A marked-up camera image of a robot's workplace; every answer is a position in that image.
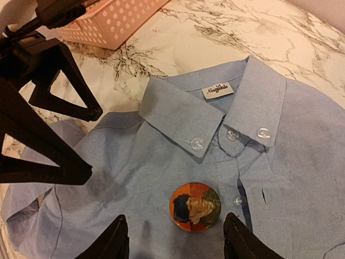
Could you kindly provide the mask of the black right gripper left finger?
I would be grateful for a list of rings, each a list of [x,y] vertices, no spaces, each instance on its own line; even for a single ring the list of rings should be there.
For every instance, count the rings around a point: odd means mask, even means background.
[[[107,229],[80,254],[80,259],[129,259],[128,224],[119,215]]]

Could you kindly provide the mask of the blue shirt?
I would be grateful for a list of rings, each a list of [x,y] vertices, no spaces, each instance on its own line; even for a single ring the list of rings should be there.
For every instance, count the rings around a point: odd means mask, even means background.
[[[344,258],[344,109],[255,57],[151,78],[139,111],[88,133],[72,120],[51,128],[93,173],[82,186],[8,187],[1,217],[28,258],[75,258],[120,214],[130,258],[222,258],[230,212],[284,258]],[[222,203],[205,231],[170,215],[190,182]]]

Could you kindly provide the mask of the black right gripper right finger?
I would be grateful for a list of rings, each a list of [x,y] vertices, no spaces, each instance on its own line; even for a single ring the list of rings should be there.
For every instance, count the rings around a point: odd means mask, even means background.
[[[283,259],[258,239],[234,214],[223,224],[225,259]]]

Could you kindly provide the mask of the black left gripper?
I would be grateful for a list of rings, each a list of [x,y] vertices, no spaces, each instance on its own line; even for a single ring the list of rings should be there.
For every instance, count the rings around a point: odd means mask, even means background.
[[[52,84],[60,72],[71,83],[84,107],[51,93]],[[35,88],[29,103],[35,107],[87,122],[97,121],[103,114],[69,48],[56,38],[47,40],[38,31],[20,38],[1,39],[1,77],[17,92],[33,82]]]

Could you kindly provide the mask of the round brooch orange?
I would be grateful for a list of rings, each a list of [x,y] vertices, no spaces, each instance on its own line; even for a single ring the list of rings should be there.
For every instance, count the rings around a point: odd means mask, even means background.
[[[175,190],[170,198],[172,220],[185,231],[205,231],[218,220],[222,203],[210,186],[190,182]]]

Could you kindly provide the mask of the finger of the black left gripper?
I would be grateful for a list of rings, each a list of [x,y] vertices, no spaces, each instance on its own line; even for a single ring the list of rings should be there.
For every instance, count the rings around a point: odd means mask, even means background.
[[[1,140],[13,137],[55,163],[54,166],[1,155],[1,183],[41,182],[83,185],[92,167],[36,114],[5,79],[1,79]]]

